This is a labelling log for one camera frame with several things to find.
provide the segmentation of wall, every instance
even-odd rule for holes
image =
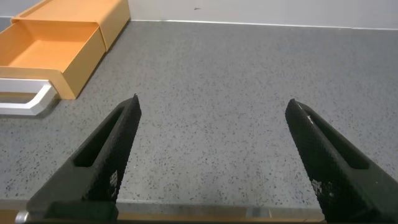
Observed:
[[[39,0],[0,0],[11,17]],[[133,20],[398,29],[397,0],[129,0]]]

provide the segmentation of metal handle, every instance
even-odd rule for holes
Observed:
[[[48,80],[0,78],[0,91],[9,93],[36,93],[27,103],[0,103],[0,114],[38,115],[57,94]]]

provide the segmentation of white handle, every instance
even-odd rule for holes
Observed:
[[[27,103],[0,103],[0,114],[38,115],[57,94],[48,80],[0,78],[0,91],[11,93],[37,93]]]

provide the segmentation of orange tray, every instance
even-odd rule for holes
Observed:
[[[108,50],[129,19],[127,0],[44,0],[12,18],[11,22],[95,22]]]
[[[0,78],[50,80],[62,99],[76,99],[106,51],[95,22],[19,21],[0,43]]]

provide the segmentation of countertop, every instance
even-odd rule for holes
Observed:
[[[28,200],[137,93],[120,204],[319,208],[287,103],[398,179],[397,62],[398,31],[130,22],[77,100],[0,118],[0,199]]]

